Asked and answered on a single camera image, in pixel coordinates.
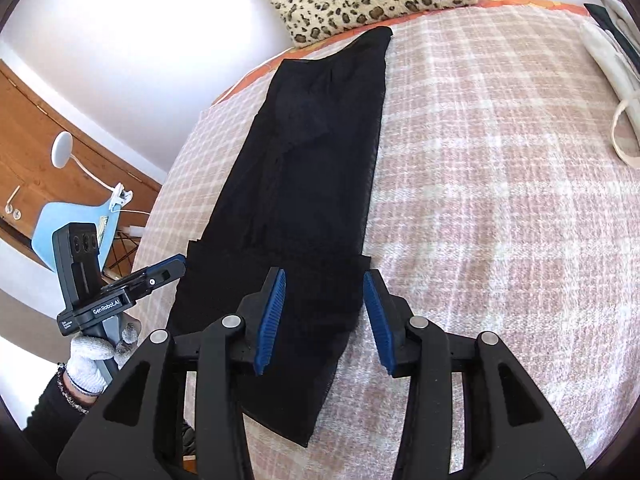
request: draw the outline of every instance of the bed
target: bed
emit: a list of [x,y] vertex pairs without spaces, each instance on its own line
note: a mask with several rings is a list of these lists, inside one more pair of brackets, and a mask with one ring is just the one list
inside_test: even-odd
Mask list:
[[[618,99],[580,42],[584,20],[557,2],[481,0],[383,23],[394,37],[364,254],[444,330],[498,333],[591,463],[640,395],[640,180],[607,138]],[[324,57],[363,30],[284,56]],[[281,58],[201,113],[136,268],[200,237]],[[638,150],[625,118],[617,136]],[[165,326],[174,295],[132,309],[142,338]],[[245,418],[255,477],[391,478],[407,392],[362,315],[307,449]],[[193,393],[191,377],[190,422]]]

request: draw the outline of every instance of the black sleeve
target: black sleeve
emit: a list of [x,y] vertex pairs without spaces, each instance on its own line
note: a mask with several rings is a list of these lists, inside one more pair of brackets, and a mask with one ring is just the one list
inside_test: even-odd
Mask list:
[[53,469],[58,457],[84,415],[73,408],[58,388],[54,375],[27,419],[23,433],[35,450]]

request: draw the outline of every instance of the wrist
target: wrist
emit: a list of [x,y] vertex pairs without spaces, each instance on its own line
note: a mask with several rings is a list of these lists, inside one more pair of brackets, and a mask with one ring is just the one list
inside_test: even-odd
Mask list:
[[73,381],[71,380],[71,378],[69,378],[68,374],[66,373],[66,370],[62,374],[62,382],[65,385],[65,388],[68,390],[69,394],[71,394],[71,396],[77,402],[80,402],[85,406],[91,406],[98,398],[97,396],[89,396],[85,393],[82,393],[80,390],[78,390],[75,384],[73,384]]

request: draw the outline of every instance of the wooden furniture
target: wooden furniture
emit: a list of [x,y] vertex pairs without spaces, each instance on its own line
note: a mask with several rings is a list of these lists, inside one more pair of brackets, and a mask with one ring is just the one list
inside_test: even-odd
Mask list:
[[197,464],[196,464],[196,456],[195,455],[183,456],[182,457],[182,468],[184,470],[188,471],[189,473],[197,474],[198,473],[198,467],[197,467]]
[[[150,212],[160,185],[127,164],[73,126],[40,99],[0,61],[0,237],[23,254],[39,261],[31,251],[31,236],[43,206],[48,202],[100,205],[109,192],[70,162],[62,170],[50,160],[54,139],[67,130],[74,136],[74,154],[96,176],[114,186],[133,191],[126,209]],[[13,211],[5,211],[7,199]],[[146,225],[146,215],[122,213],[119,227]],[[116,240],[107,261],[112,266],[131,249]],[[116,274],[130,272],[130,262],[118,263]]]

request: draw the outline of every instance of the white cloth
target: white cloth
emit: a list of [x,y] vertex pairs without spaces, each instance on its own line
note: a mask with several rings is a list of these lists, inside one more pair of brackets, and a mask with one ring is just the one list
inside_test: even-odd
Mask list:
[[634,48],[640,52],[640,30],[626,7],[618,0],[600,0],[607,9],[613,24],[629,40]]
[[626,108],[626,114],[640,143],[640,104],[636,100],[640,94],[640,80],[634,69],[629,65],[626,57],[612,44],[611,38],[601,28],[585,22],[580,26],[580,37],[591,57],[600,66],[604,75],[609,80],[618,98],[625,103],[625,107],[616,111],[613,119],[610,138],[616,153],[624,162],[632,168],[640,168],[640,156],[629,156],[619,147],[615,137],[615,127],[622,110]]
[[79,390],[89,396],[98,396],[107,387],[95,362],[114,358],[118,368],[122,368],[138,346],[141,330],[139,320],[127,314],[123,316],[125,326],[116,348],[109,341],[97,337],[77,335],[71,340],[66,374]]
[[622,46],[616,41],[616,38],[613,36],[613,33],[610,30],[603,30],[603,32],[607,35],[607,39],[609,40],[609,43],[611,44],[611,46],[618,51],[620,56],[625,58],[627,65],[629,66],[631,71],[634,73],[634,75],[636,77],[639,77],[640,73],[638,73],[638,70],[636,70],[636,67],[629,59],[629,56],[626,54],[625,49],[623,49]]

